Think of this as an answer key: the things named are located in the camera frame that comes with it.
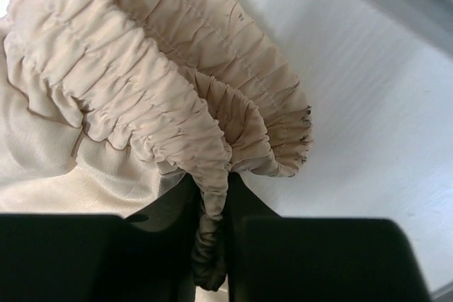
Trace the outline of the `beige trousers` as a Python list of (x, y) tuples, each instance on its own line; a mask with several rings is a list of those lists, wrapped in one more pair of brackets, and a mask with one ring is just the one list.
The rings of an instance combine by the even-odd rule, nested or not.
[(185, 175), (195, 285), (227, 276), (230, 173), (292, 177), (311, 107), (237, 0), (10, 0), (1, 19), (1, 211), (141, 209)]

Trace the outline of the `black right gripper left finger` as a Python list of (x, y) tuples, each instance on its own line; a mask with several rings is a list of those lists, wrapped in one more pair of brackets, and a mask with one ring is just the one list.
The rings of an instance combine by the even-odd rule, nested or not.
[(194, 301), (200, 193), (186, 175), (127, 218), (2, 214), (2, 301)]

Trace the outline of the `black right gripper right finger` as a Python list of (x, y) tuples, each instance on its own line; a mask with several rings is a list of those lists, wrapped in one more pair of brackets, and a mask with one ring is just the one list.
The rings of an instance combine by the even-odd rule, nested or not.
[(240, 175), (228, 184), (231, 301), (422, 301), (418, 262), (393, 221), (282, 217)]

